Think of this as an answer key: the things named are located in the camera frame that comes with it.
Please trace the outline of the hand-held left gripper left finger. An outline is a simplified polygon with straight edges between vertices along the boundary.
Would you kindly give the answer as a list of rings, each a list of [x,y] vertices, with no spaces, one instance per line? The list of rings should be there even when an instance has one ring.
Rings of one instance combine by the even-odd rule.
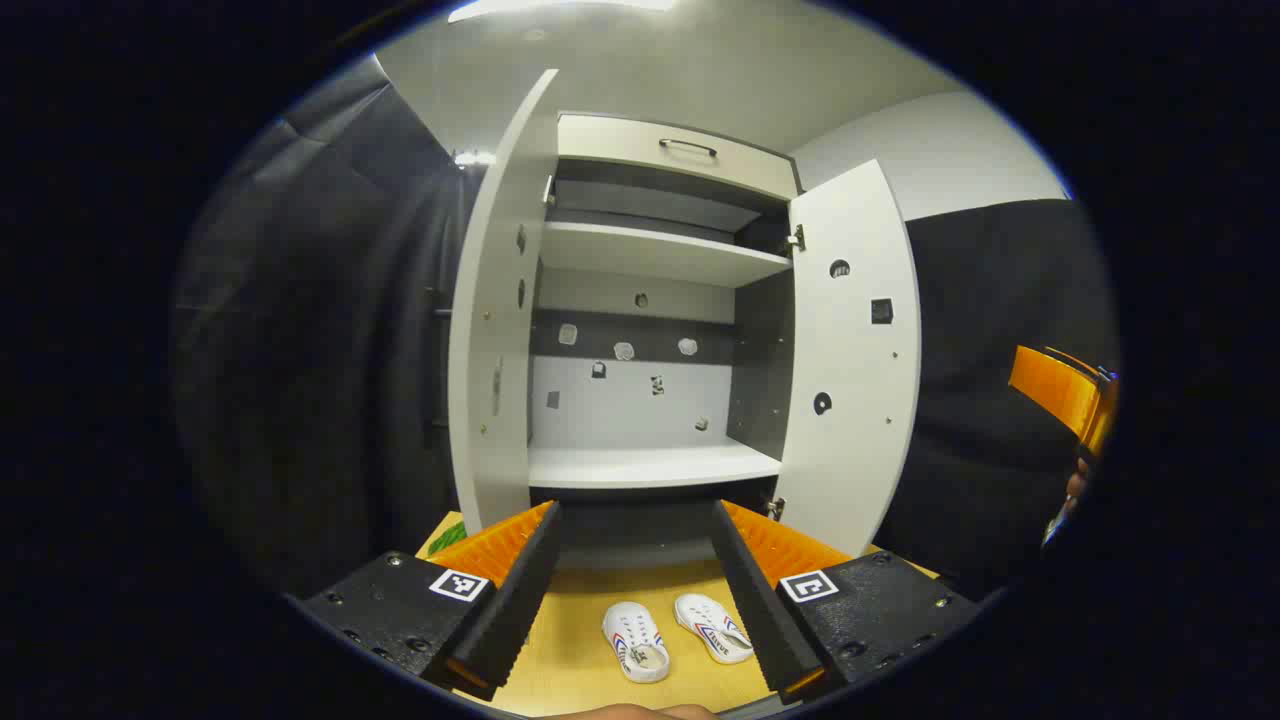
[[[429,559],[387,552],[300,606],[355,648],[489,701],[550,587],[562,518],[547,501]]]

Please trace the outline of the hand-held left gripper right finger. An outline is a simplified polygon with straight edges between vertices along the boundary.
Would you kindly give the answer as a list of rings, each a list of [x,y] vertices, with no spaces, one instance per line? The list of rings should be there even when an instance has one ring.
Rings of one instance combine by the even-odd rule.
[[[782,701],[864,691],[980,615],[895,553],[855,559],[724,500],[712,505],[712,543],[765,684]]]

